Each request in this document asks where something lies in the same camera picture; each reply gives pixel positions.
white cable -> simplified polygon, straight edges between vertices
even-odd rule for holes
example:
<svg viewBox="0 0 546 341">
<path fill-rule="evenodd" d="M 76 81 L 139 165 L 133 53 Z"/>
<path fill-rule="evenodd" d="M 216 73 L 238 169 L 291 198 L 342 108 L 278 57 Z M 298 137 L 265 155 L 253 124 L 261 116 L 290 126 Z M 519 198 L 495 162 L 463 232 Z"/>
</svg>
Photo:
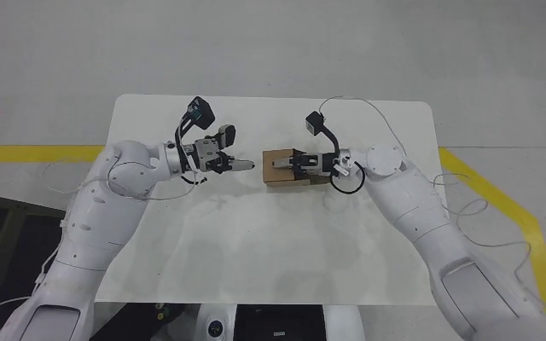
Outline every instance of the white cable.
<svg viewBox="0 0 546 341">
<path fill-rule="evenodd" d="M 385 114 L 383 114 L 381 112 L 381 110 L 379 110 L 371 101 L 364 100 L 363 98 L 360 98 L 360 97 L 353 97 L 353 96 L 348 96 L 348 95 L 337 95 L 337 96 L 333 96 L 333 97 L 330 97 L 330 98 L 327 98 L 326 100 L 324 100 L 324 102 L 321 103 L 321 105 L 318 107 L 318 113 L 320 113 L 323 116 L 322 106 L 324 104 L 326 104 L 326 102 L 332 101 L 332 100 L 363 101 L 365 103 L 368 103 L 368 105 L 371 106 L 373 109 L 375 109 L 375 111 L 383 118 L 383 120 L 385 121 L 386 127 L 391 131 L 392 135 L 394 136 L 394 138 L 396 139 L 396 141 L 398 142 L 398 144 L 402 148 L 402 151 L 404 152 L 404 155 L 408 156 L 408 154 L 406 153 L 406 148 L 404 147 L 403 143 L 400 141 L 400 139 L 398 138 L 398 136 L 396 135 L 396 133 L 392 129 L 391 125 L 389 124 L 389 121 L 385 117 Z"/>
<path fill-rule="evenodd" d="M 29 299 L 29 298 L 30 296 L 24 296 L 23 298 L 12 298 L 12 299 L 0 302 L 0 305 L 5 305 L 6 303 L 12 303 L 12 302 L 21 301 L 23 299 Z"/>
<path fill-rule="evenodd" d="M 138 197 L 138 196 L 131 196 L 131 195 L 125 195 L 124 198 L 131 198 L 131 199 L 137 199 L 137 200 L 144 200 L 144 201 L 151 201 L 151 200 L 155 200 L 155 201 L 163 201 L 163 200 L 172 200 L 172 199 L 178 199 L 178 198 L 182 198 L 182 197 L 185 197 L 186 195 L 190 194 L 191 191 L 194 190 L 195 186 L 197 186 L 197 167 L 195 166 L 195 163 L 193 163 L 193 160 L 192 162 L 190 163 L 190 157 L 188 156 L 188 154 L 186 153 L 186 150 L 184 149 L 183 147 L 183 144 L 182 144 L 182 137 L 180 136 L 180 127 L 178 127 L 177 129 L 177 134 L 178 134 L 178 140 L 180 141 L 180 146 L 182 148 L 182 151 L 183 151 L 183 154 L 184 154 L 184 157 L 186 158 L 186 161 L 188 162 L 188 165 L 189 167 L 192 169 L 191 172 L 192 172 L 192 175 L 194 176 L 194 180 L 192 181 L 192 184 L 191 184 L 191 187 L 189 188 L 188 191 L 186 191 L 185 193 L 183 194 L 180 194 L 180 195 L 176 195 L 176 196 L 173 196 L 173 197 L 166 197 L 166 198 L 152 198 L 152 197 Z M 108 175 L 107 175 L 107 181 L 108 182 L 111 182 L 113 184 L 115 184 L 116 186 L 120 186 L 122 187 L 123 189 L 127 190 L 127 188 L 125 188 L 124 186 L 116 183 L 116 182 L 113 182 L 112 180 L 110 180 L 110 172 L 113 171 L 114 168 L 118 167 L 118 166 L 121 166 L 121 165 L 127 165 L 127 164 L 138 164 L 137 162 L 124 162 L 122 164 L 114 164 L 113 167 L 110 169 L 110 171 L 108 172 Z"/>
<path fill-rule="evenodd" d="M 192 171 L 192 175 L 193 175 L 193 178 L 194 180 L 192 181 L 192 185 L 191 187 L 189 188 L 188 191 L 186 191 L 185 193 L 183 194 L 180 194 L 180 195 L 176 195 L 176 196 L 173 196 L 173 197 L 166 197 L 166 198 L 152 198 L 152 197 L 138 197 L 138 196 L 130 196 L 130 195 L 126 195 L 124 196 L 125 198 L 130 198 L 130 199 L 138 199 L 138 200 L 145 200 L 145 201 L 151 201 L 151 200 L 155 200 L 155 201 L 162 201 L 162 200 L 172 200 L 172 199 L 178 199 L 178 198 L 182 198 L 188 194 L 190 194 L 195 186 L 197 185 L 197 166 L 195 165 L 195 162 L 192 160 L 192 158 L 190 158 L 186 152 L 186 150 L 184 149 L 183 145 L 182 145 L 182 137 L 180 136 L 180 129 L 177 130 L 177 133 L 178 133 L 178 140 L 180 141 L 180 144 L 181 144 L 181 147 L 182 147 L 182 150 L 183 150 L 183 155 L 184 157 L 186 158 L 186 161 L 188 162 L 188 165 L 189 167 L 191 168 L 191 171 Z M 63 160 L 66 160 L 66 159 L 71 159 L 71 158 L 74 158 L 74 157 L 65 157 L 65 158 L 62 158 L 62 159 L 58 159 L 48 165 L 46 165 L 43 169 L 42 169 L 42 172 L 40 173 L 40 182 L 42 183 L 42 185 L 53 191 L 53 192 L 57 192 L 59 194 L 76 194 L 77 192 L 79 192 L 80 189 L 84 188 L 85 186 L 87 186 L 89 183 L 91 182 L 95 182 L 95 181 L 100 181 L 100 180 L 105 180 L 107 182 L 111 182 L 113 184 L 115 184 L 116 186 L 119 186 L 123 189 L 127 189 L 125 188 L 124 186 L 112 181 L 110 179 L 110 172 L 115 168 L 115 167 L 118 167 L 118 166 L 121 166 L 121 165 L 126 165 L 126 164 L 132 164 L 132 163 L 137 163 L 137 162 L 124 162 L 122 164 L 114 164 L 112 169 L 108 172 L 108 175 L 107 177 L 103 177 L 103 178 L 100 178 L 100 177 L 95 177 L 95 178 L 92 178 L 86 182 L 82 182 L 78 185 L 78 187 L 74 190 L 70 190 L 70 191 L 63 191 L 63 190 L 60 190 L 60 189 L 57 189 L 57 188 L 52 188 L 51 186 L 48 186 L 45 181 L 44 181 L 44 174 L 45 172 L 52 166 L 52 165 L 55 165 L 55 164 L 58 164 L 59 162 L 63 161 Z"/>
<path fill-rule="evenodd" d="M 398 144 L 400 145 L 400 147 L 402 148 L 402 150 L 404 151 L 404 154 L 406 156 L 408 156 L 408 154 L 406 153 L 406 150 L 404 148 L 404 145 L 403 143 L 400 141 L 400 139 L 398 138 L 398 136 L 396 135 L 396 133 L 394 132 L 394 130 L 392 129 L 391 125 L 389 124 L 388 120 L 386 119 L 386 116 L 381 112 L 381 110 L 379 110 L 378 107 L 376 107 L 372 102 L 370 101 L 367 101 L 367 100 L 364 100 L 363 98 L 359 98 L 359 97 L 353 97 L 353 96 L 348 96 L 348 95 L 337 95 L 337 96 L 333 96 L 333 97 L 329 97 L 327 98 L 325 101 L 323 101 L 321 103 L 321 105 L 318 107 L 318 112 L 320 114 L 322 114 L 322 106 L 324 104 L 326 104 L 326 102 L 328 101 L 331 101 L 331 100 L 335 100 L 335 99 L 339 99 L 339 100 L 356 100 L 356 101 L 364 101 L 366 103 L 368 103 L 373 109 L 375 109 L 375 111 L 383 118 L 383 120 L 385 121 L 386 123 L 386 126 L 388 127 L 388 129 L 391 131 L 392 133 L 392 136 L 394 136 L 394 138 L 396 139 L 396 141 L 398 142 Z M 441 173 L 441 174 L 438 174 L 434 177 L 434 179 L 432 181 L 429 180 L 429 182 L 434 186 L 434 190 L 436 190 L 436 186 L 451 186 L 451 185 L 456 185 L 457 183 L 459 182 L 454 182 L 454 183 L 438 183 L 437 182 L 437 179 L 440 177 L 440 176 L 446 176 L 446 175 L 456 175 L 456 176 L 464 176 L 466 178 L 470 178 L 468 175 L 466 174 L 461 174 L 461 173 Z M 477 203 L 477 202 L 483 202 L 485 203 L 484 206 L 482 208 L 480 208 L 479 210 L 477 211 L 474 211 L 474 212 L 471 212 L 471 213 L 463 213 L 468 207 L 470 207 L 471 205 L 473 205 L 474 203 Z M 469 241 L 471 242 L 472 244 L 476 245 L 476 246 L 482 246 L 482 247 L 502 247 L 502 246 L 513 246 L 513 245 L 521 245 L 521 244 L 525 244 L 527 245 L 527 253 L 526 253 L 526 256 L 524 257 L 524 259 L 520 262 L 520 264 L 515 268 L 514 270 L 514 277 L 516 278 L 516 280 L 520 283 L 520 285 L 524 288 L 524 290 L 526 290 L 527 292 L 529 292 L 529 294 L 535 298 L 538 302 L 540 302 L 543 306 L 546 306 L 546 303 L 537 295 L 535 294 L 531 289 L 529 289 L 528 286 L 525 285 L 525 283 L 523 282 L 523 280 L 520 278 L 519 276 L 519 271 L 521 270 L 521 268 L 523 267 L 523 265 L 525 265 L 525 263 L 529 260 L 529 257 L 531 255 L 531 244 L 529 244 L 527 241 L 512 241 L 512 242 L 508 242 L 508 243 L 502 243 L 502 244 L 482 244 L 482 243 L 478 243 L 474 240 L 472 240 L 470 237 L 468 237 L 461 229 L 461 227 L 459 226 L 459 219 L 461 217 L 470 217 L 470 216 L 475 216 L 477 214 L 480 214 L 481 212 L 485 211 L 487 209 L 487 207 L 489 207 L 489 201 L 485 200 L 485 199 L 474 199 L 470 202 L 468 202 L 466 205 L 464 205 L 459 211 L 455 212 L 455 211 L 451 211 L 447 208 L 446 205 L 444 205 L 444 203 L 442 203 L 442 207 L 444 207 L 444 209 L 446 209 L 449 213 L 453 214 L 456 216 L 456 220 L 455 220 L 455 226 L 459 229 L 459 231 L 461 231 L 462 235 Z"/>
<path fill-rule="evenodd" d="M 465 174 L 460 174 L 460 173 L 442 173 L 442 174 L 438 174 L 434 177 L 434 180 L 432 181 L 432 184 L 434 186 L 434 189 L 436 189 L 436 186 L 437 185 L 455 185 L 459 182 L 456 182 L 456 183 L 449 183 L 449 184 L 445 184 L 445 183 L 437 183 L 436 180 L 440 177 L 440 176 L 446 176 L 446 175 L 457 175 L 457 176 L 464 176 L 466 178 L 470 178 L 470 176 L 467 176 Z M 471 213 L 463 213 L 468 207 L 472 206 L 474 203 L 477 203 L 477 202 L 485 202 L 485 205 L 477 210 L 477 211 L 474 211 L 474 212 L 471 212 Z M 542 304 L 542 306 L 545 306 L 546 303 L 536 294 L 534 293 L 524 282 L 523 280 L 520 278 L 520 270 L 521 268 L 523 268 L 523 266 L 525 265 L 525 263 L 527 263 L 527 261 L 529 260 L 529 256 L 531 255 L 531 250 L 532 250 L 532 246 L 529 242 L 527 241 L 510 241 L 508 243 L 501 243 L 501 244 L 483 244 L 483 243 L 479 243 L 475 240 L 473 240 L 472 238 L 468 237 L 467 234 L 464 233 L 464 231 L 462 230 L 461 226 L 459 225 L 459 219 L 461 219 L 461 217 L 470 217 L 470 216 L 475 216 L 477 214 L 480 214 L 481 212 L 485 211 L 485 209 L 487 209 L 489 205 L 489 201 L 485 200 L 485 199 L 474 199 L 470 202 L 468 202 L 466 205 L 464 205 L 459 211 L 457 212 L 454 212 L 454 211 L 450 211 L 447 209 L 447 207 L 445 207 L 444 203 L 442 203 L 442 206 L 449 212 L 449 213 L 452 213 L 456 216 L 456 219 L 455 219 L 455 226 L 457 227 L 457 229 L 459 231 L 461 231 L 461 234 L 464 236 L 464 238 L 466 238 L 469 242 L 471 242 L 472 244 L 476 245 L 476 246 L 481 246 L 481 247 L 490 247 L 490 248 L 495 248 L 495 247 L 503 247 L 503 246 L 514 246 L 514 245 L 526 245 L 527 246 L 527 252 L 526 252 L 526 256 L 521 260 L 521 262 L 518 264 L 518 266 L 515 268 L 514 270 L 514 277 L 515 279 L 518 281 L 518 283 L 520 283 L 521 287 L 523 287 L 523 289 L 525 291 L 527 291 L 534 299 L 536 299 L 539 303 Z"/>
</svg>

white table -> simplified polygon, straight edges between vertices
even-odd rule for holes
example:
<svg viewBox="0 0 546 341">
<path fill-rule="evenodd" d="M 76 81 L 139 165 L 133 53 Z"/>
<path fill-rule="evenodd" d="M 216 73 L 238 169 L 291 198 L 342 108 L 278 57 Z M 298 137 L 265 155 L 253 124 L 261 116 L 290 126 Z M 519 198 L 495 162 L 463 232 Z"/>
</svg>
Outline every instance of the white table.
<svg viewBox="0 0 546 341">
<path fill-rule="evenodd" d="M 217 121 L 237 128 L 228 148 L 254 170 L 209 173 L 185 198 L 151 201 L 141 224 L 110 266 L 99 301 L 179 303 L 434 304 L 426 267 L 413 246 L 371 198 L 330 186 L 267 188 L 263 150 L 296 147 L 329 152 L 304 119 L 322 100 L 204 97 Z M 108 143 L 173 139 L 193 96 L 123 95 Z M 375 101 L 409 156 L 429 178 L 441 173 L 431 108 L 422 102 Z M 342 147 L 366 150 L 396 143 L 380 116 L 359 101 L 324 106 L 327 127 Z M 186 143 L 205 132 L 193 128 Z M 180 194 L 182 181 L 161 183 L 154 196 Z M 443 189 L 440 195 L 444 198 Z"/>
</svg>

gray floor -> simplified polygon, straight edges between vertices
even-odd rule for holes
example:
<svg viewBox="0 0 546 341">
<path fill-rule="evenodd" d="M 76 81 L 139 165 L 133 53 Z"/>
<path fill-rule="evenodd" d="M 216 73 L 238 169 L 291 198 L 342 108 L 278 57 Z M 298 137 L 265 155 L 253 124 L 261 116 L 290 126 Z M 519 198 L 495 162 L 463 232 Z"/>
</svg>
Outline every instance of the gray floor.
<svg viewBox="0 0 546 341">
<path fill-rule="evenodd" d="M 545 16 L 541 0 L 5 0 L 0 144 L 103 144 L 124 93 L 425 101 L 439 145 L 544 226 Z M 0 195 L 62 204 L 38 190 L 40 167 L 0 165 Z M 456 209 L 475 194 L 447 196 Z M 468 223 L 520 238 L 495 210 Z M 435 307 L 362 315 L 372 341 L 457 340 Z"/>
</svg>

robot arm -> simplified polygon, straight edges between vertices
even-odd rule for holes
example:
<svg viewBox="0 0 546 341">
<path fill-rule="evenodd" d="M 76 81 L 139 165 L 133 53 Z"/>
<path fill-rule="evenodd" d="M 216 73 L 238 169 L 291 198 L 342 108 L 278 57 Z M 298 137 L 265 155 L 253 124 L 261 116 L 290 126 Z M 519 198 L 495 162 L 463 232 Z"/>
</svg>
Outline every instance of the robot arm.
<svg viewBox="0 0 546 341">
<path fill-rule="evenodd" d="M 339 149 L 337 139 L 332 138 L 323 122 L 322 115 L 314 112 L 306 119 L 307 129 L 314 136 L 328 132 L 335 158 L 331 153 L 299 153 L 276 160 L 274 167 L 329 174 L 330 180 L 332 176 L 357 176 L 385 219 L 421 255 L 434 299 L 463 339 L 545 338 L 546 320 L 531 298 L 511 275 L 476 250 L 451 224 L 433 185 L 398 147 L 376 145 L 367 153 Z"/>
<path fill-rule="evenodd" d="M 208 103 L 196 97 L 177 128 L 176 143 L 150 147 L 123 141 L 106 146 L 61 222 L 63 237 L 48 274 L 38 278 L 38 289 L 9 317 L 0 340 L 90 338 L 96 292 L 108 266 L 135 233 L 155 184 L 187 171 L 253 168 L 251 161 L 235 160 L 221 151 L 233 144 L 232 125 L 182 145 L 183 134 L 192 125 L 206 129 L 213 120 Z M 157 159 L 156 166 L 152 159 Z"/>
</svg>

cardboard box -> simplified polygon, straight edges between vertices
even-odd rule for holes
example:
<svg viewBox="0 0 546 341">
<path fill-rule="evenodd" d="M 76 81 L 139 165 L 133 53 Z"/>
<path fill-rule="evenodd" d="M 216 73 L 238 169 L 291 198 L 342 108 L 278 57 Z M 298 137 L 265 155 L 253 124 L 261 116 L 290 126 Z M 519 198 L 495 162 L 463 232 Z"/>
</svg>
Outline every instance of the cardboard box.
<svg viewBox="0 0 546 341">
<path fill-rule="evenodd" d="M 264 161 L 263 177 L 268 187 L 291 187 L 309 186 L 329 182 L 327 176 L 306 176 L 302 179 L 295 179 L 294 174 L 288 168 L 273 168 L 273 161 L 276 159 L 289 158 L 293 155 L 293 149 L 264 150 L 262 160 Z"/>
</svg>

